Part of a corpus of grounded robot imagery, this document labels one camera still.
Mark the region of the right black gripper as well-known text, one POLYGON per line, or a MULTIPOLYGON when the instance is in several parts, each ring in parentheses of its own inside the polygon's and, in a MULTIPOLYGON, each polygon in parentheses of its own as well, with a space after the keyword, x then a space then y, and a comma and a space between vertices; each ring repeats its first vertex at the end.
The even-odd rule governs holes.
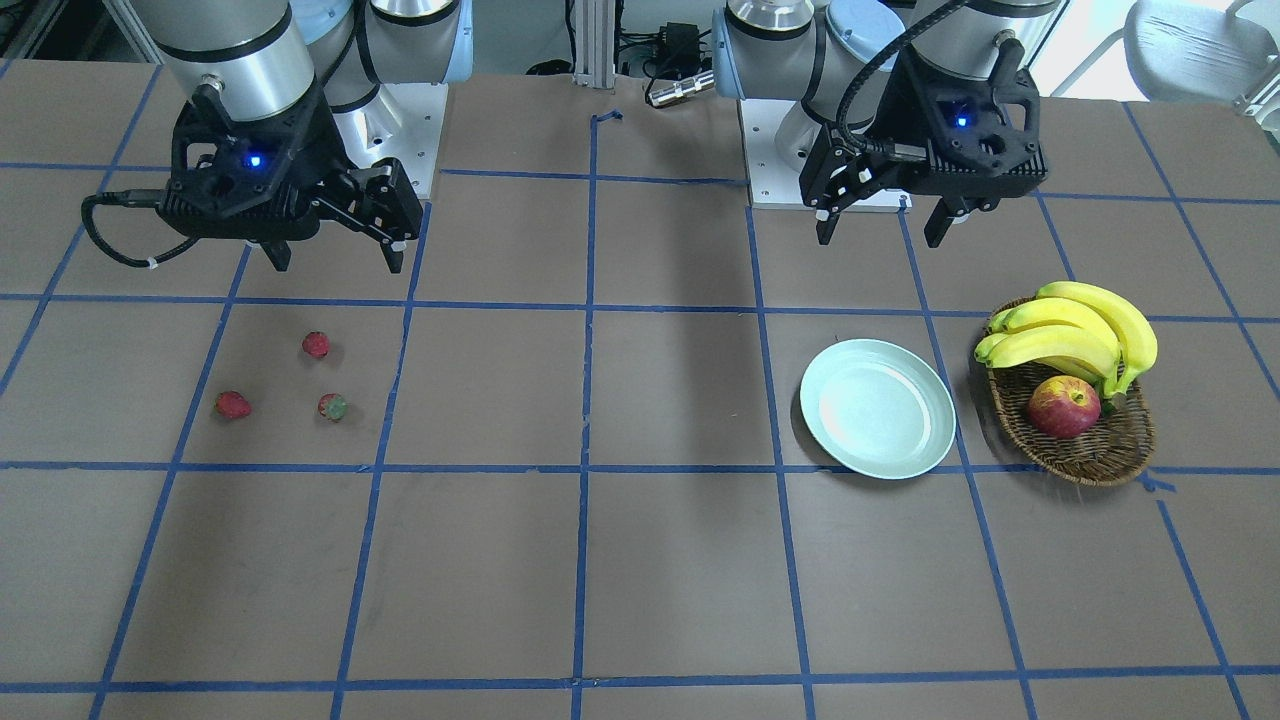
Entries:
POLYGON ((422 228, 422 204, 399 159, 349 169, 316 81, 293 105, 257 120, 232 119, 223 95, 205 79, 175 122, 159 204, 165 223, 201 240, 262 243, 274 270, 287 272, 289 242, 314 237, 321 217, 374 240, 388 270, 402 273, 408 242, 422 228))

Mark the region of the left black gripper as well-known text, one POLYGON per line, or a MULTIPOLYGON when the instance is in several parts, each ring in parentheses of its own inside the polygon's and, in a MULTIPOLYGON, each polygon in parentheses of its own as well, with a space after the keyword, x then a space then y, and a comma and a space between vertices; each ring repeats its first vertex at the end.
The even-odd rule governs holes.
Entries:
POLYGON ((924 225, 929 249, 973 208, 1015 199, 1050 173, 1041 147, 1041 96, 1020 67, 1018 38, 995 46, 986 78, 966 79, 929 64, 909 46, 899 53, 876 115, 876 138, 820 124, 799 176, 801 200, 815 213, 815 237, 829 245, 841 213, 890 191, 940 196, 924 225))

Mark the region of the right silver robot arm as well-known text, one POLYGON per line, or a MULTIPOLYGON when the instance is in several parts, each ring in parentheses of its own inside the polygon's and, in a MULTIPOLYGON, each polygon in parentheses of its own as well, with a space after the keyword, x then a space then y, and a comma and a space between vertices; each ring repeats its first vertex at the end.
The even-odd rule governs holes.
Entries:
POLYGON ((466 81, 468 1, 137 1, 186 94, 161 190, 119 193, 183 237, 238 240, 284 272, 333 222, 401 272, 434 172, 429 119, 396 96, 466 81))

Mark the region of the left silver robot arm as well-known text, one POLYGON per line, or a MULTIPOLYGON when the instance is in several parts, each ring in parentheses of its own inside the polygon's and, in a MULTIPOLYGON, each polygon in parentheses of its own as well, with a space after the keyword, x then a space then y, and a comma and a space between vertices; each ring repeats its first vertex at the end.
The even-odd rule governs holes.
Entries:
POLYGON ((1048 177, 1025 55, 1055 1, 728 1, 713 20, 718 94, 794 101, 814 126, 797 191, 828 243, 884 190, 936 199, 925 242, 1048 177))

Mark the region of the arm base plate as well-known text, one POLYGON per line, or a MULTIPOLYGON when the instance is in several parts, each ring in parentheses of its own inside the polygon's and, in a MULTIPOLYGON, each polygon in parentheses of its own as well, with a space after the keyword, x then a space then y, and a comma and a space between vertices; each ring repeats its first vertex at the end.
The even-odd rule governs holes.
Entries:
POLYGON ((819 124, 790 100, 744 99, 739 117, 751 206, 813 211, 803 201, 799 177, 819 124))
POLYGON ((415 195, 433 195, 449 85, 381 85, 362 106, 335 110, 347 156, 356 167, 396 158, 415 195))

